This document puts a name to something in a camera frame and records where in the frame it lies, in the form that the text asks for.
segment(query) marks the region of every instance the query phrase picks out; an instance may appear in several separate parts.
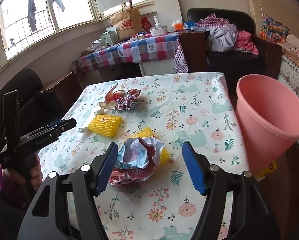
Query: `metal bolt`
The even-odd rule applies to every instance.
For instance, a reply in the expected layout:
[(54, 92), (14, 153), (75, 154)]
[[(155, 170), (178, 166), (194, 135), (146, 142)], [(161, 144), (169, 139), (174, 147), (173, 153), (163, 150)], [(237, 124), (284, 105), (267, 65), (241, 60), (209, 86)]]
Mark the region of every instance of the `metal bolt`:
[(210, 166), (210, 170), (211, 171), (218, 171), (219, 170), (219, 166), (213, 164), (213, 165)]
[(81, 167), (81, 170), (82, 171), (89, 171), (89, 169), (91, 168), (91, 166), (90, 165), (83, 165), (82, 167)]
[(245, 171), (245, 172), (244, 172), (244, 176), (245, 176), (246, 178), (250, 178), (250, 177), (252, 176), (252, 174), (251, 174), (249, 171)]
[(48, 177), (50, 177), (51, 179), (52, 179), (52, 178), (55, 178), (56, 176), (57, 176), (56, 171), (51, 171), (51, 172), (48, 174)]

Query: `white tablecloth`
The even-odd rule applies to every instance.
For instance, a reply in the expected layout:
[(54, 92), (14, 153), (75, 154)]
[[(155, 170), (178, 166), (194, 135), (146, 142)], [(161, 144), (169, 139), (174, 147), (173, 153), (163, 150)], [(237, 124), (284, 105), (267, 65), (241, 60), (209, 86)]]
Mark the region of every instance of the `white tablecloth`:
[[(114, 138), (96, 133), (77, 133), (84, 121), (98, 110), (98, 102), (118, 83), (118, 89), (141, 90), (138, 105), (120, 115), (123, 123)], [(112, 186), (95, 198), (105, 231), (110, 239), (191, 238), (203, 209), (205, 197), (193, 187), (182, 158), (182, 143), (189, 140), (195, 151), (227, 172), (248, 170), (247, 157), (235, 113), (227, 95), (222, 73), (184, 73), (123, 79), (85, 88), (65, 115), (75, 118), (76, 128), (65, 132), (59, 141), (43, 148), (39, 156), (44, 177), (50, 171), (60, 175), (74, 172), (91, 163), (114, 141), (122, 143), (133, 133), (149, 126), (165, 143), (171, 159), (159, 167), (148, 181), (125, 192)], [(232, 195), (228, 193), (220, 239), (230, 222)], [(72, 223), (75, 208), (69, 194)]]

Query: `window frame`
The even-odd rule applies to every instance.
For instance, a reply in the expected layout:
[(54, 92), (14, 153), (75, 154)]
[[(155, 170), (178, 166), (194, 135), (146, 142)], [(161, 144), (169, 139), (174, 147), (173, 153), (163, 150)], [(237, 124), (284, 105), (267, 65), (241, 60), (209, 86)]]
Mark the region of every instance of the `window frame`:
[[(69, 29), (72, 29), (72, 28), (76, 28), (76, 27), (81, 26), (81, 25), (93, 24), (93, 23), (99, 23), (99, 22), (102, 22), (102, 21), (106, 21), (111, 17), (111, 15), (118, 12), (118, 11), (115, 11), (115, 12), (109, 14), (109, 15), (104, 16), (103, 13), (99, 12), (96, 0), (87, 0), (87, 1), (88, 1), (90, 10), (91, 10), (91, 14), (92, 14), (93, 19), (60, 29), (59, 26), (58, 26), (56, 17), (55, 17), (55, 12), (54, 12), (54, 9), (53, 9), (53, 6), (52, 6), (52, 2), (51, 2), (51, 0), (46, 0), (47, 13), (51, 18), (52, 27), (53, 27), (55, 32), (52, 33), (52, 34), (49, 34), (48, 36), (46, 36), (42, 39), (39, 39), (38, 41), (35, 41), (34, 43), (27, 46), (21, 52), (15, 54), (14, 56), (12, 56), (8, 60), (7, 60), (7, 56), (6, 56), (6, 53), (5, 53), (3, 40), (1, 38), (1, 36), (2, 36), (1, 35), (1, 30), (0, 30), (0, 72), (3, 69), (3, 67), (5, 68), (6, 66), (10, 65), (16, 58), (18, 58), (21, 55), (23, 55), (24, 53), (28, 52), (29, 49), (32, 49), (33, 47), (38, 46), (39, 44), (41, 44), (42, 41), (49, 40), (54, 35), (58, 35), (59, 33), (63, 32), (63, 31), (66, 31), (66, 30), (69, 30)], [(148, 6), (148, 5), (152, 5), (152, 4), (153, 4), (153, 6), (155, 6), (155, 1), (154, 0), (145, 0), (145, 1), (142, 1), (140, 3), (133, 4), (133, 7), (134, 8), (141, 8), (143, 6)], [(130, 8), (130, 6), (126, 6), (125, 3), (123, 3), (122, 6), (128, 8), (128, 9)]]

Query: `black leather armchair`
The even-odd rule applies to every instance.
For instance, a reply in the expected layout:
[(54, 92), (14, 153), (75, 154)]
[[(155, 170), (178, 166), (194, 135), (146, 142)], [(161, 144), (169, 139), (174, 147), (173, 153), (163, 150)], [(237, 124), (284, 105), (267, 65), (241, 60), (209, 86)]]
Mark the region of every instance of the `black leather armchair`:
[(262, 74), (277, 79), (280, 72), (282, 49), (281, 46), (267, 42), (255, 36), (255, 24), (252, 18), (240, 11), (192, 8), (188, 10), (188, 21), (198, 22), (211, 13), (219, 18), (226, 18), (238, 27), (252, 34), (252, 41), (259, 50), (259, 55), (243, 53), (241, 51), (206, 52), (207, 63), (202, 71), (223, 72), (230, 95), (236, 95), (238, 80), (248, 74)]
[(23, 69), (0, 90), (0, 151), (5, 145), (3, 124), (5, 93), (18, 90), (21, 136), (63, 118), (66, 111), (58, 98), (53, 92), (39, 93), (42, 89), (39, 76), (31, 69)]

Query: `blue gripper pad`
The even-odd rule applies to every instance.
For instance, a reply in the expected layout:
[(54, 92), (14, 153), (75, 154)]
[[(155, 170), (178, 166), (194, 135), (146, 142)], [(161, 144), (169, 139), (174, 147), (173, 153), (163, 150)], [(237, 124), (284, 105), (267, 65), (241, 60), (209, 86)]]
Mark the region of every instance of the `blue gripper pad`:
[(204, 173), (195, 158), (195, 154), (197, 153), (194, 152), (192, 145), (189, 142), (183, 143), (182, 155), (193, 185), (201, 195), (204, 195), (206, 191)]
[(109, 177), (112, 173), (112, 170), (114, 169), (114, 165), (115, 165), (115, 162), (116, 162), (117, 156), (118, 156), (117, 144), (114, 144), (113, 147), (108, 150), (109, 150), (109, 153), (108, 152), (105, 153), (105, 155), (107, 155), (107, 156), (104, 160), (104, 163), (103, 163), (102, 168), (99, 171), (99, 175), (98, 175), (98, 185), (96, 187), (96, 193), (98, 195), (100, 195), (101, 192), (103, 192), (106, 189), (108, 181), (109, 181)]

